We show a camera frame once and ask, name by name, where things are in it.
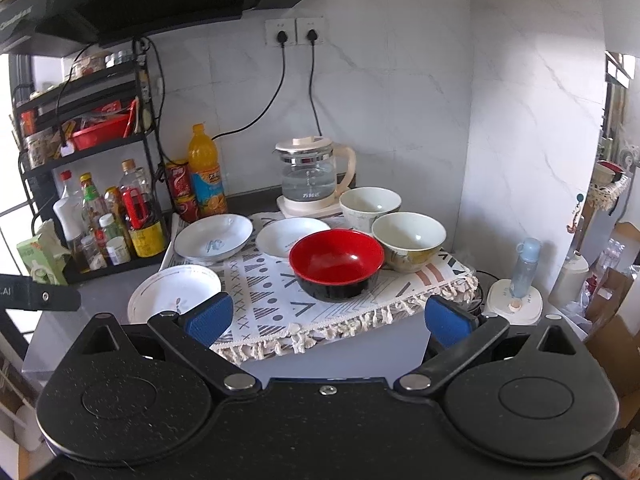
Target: glass kettle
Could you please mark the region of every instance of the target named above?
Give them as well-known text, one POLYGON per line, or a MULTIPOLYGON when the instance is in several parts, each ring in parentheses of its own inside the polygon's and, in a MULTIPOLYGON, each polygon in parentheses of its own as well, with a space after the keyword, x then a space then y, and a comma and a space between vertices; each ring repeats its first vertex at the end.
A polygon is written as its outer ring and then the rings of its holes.
POLYGON ((282 195, 286 201, 304 205, 335 202, 344 193, 356 171, 356 155, 348 146, 326 137, 304 137, 276 144, 282 164, 282 195), (337 183, 335 156, 347 158, 347 173, 337 183))

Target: black shelf rack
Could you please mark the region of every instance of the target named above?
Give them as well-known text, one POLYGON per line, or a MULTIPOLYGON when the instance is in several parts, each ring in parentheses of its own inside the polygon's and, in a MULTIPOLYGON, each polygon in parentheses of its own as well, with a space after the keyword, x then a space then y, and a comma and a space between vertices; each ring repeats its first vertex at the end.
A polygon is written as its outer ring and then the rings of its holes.
MULTIPOLYGON (((153 161, 151 157, 148 136, 155 133, 158 127, 153 101, 151 99, 150 79, 148 74, 146 48, 141 40, 132 40, 134 59, 120 63, 110 68, 99 70, 92 74, 70 81, 65 87, 59 85, 20 104, 14 104, 15 129, 21 143, 18 156, 18 170, 27 197, 27 203, 31 209, 33 220, 40 216, 43 221, 54 221, 56 234, 64 241, 62 226, 53 212, 53 204, 59 199, 58 190, 53 179, 52 170, 87 158, 97 153, 106 152, 114 148, 126 146, 135 142, 142 142, 145 150, 146 165, 152 178, 152 189, 156 194, 156 181, 153 161), (77 117, 83 113, 94 110, 97 107, 111 103, 115 100, 131 101, 138 98, 138 123, 145 124, 144 115, 151 117, 150 127, 141 133, 131 134, 129 137, 110 140, 88 148, 71 153, 67 156, 49 160, 41 166, 28 169, 27 150, 20 127, 20 115, 28 110, 34 110, 36 115, 36 130, 53 127, 58 129, 65 121, 77 117), (55 105, 60 99, 61 104, 56 111, 55 105)), ((31 223, 31 233, 34 235, 34 221, 31 223)), ((78 272, 74 262, 70 260, 63 271, 69 284, 87 282, 95 278, 101 278, 110 274, 126 272, 140 267, 159 265, 162 262, 164 252, 150 258, 135 258, 125 264, 108 266, 104 269, 91 270, 90 272, 78 272)))

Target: red basket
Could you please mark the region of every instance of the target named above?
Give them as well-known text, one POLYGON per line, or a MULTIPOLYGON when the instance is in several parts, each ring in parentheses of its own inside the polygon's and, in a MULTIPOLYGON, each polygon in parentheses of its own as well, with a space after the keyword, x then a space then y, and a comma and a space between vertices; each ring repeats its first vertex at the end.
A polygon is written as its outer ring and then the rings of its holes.
POLYGON ((127 115, 122 114, 95 126, 79 130, 71 136, 76 150, 86 150, 108 140, 123 137, 127 127, 127 120, 127 115))

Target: green box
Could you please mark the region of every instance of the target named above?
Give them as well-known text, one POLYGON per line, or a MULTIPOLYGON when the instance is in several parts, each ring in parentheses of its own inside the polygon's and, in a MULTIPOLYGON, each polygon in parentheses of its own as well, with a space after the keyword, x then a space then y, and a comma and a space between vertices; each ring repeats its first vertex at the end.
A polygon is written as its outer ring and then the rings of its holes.
POLYGON ((18 254, 35 282, 66 285, 63 267, 60 267, 49 248, 42 243, 44 238, 45 235, 40 233, 20 242, 17 245, 18 254))

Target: white plate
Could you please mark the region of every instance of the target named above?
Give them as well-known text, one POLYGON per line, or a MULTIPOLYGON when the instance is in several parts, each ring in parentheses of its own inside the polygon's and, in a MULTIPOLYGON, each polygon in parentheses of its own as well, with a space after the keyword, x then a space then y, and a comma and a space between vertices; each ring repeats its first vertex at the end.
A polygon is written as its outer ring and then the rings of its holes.
POLYGON ((329 229, 327 224, 315 218, 285 218, 262 229, 255 239, 255 245, 267 256, 286 260, 298 240, 329 229))
POLYGON ((146 323, 163 310, 184 314, 221 290, 220 278, 207 267, 169 267, 147 278, 136 289, 129 299, 127 319, 137 324, 146 323))
POLYGON ((209 216, 185 227, 175 238, 174 250, 194 264, 221 262, 242 249, 253 230, 244 216, 209 216))

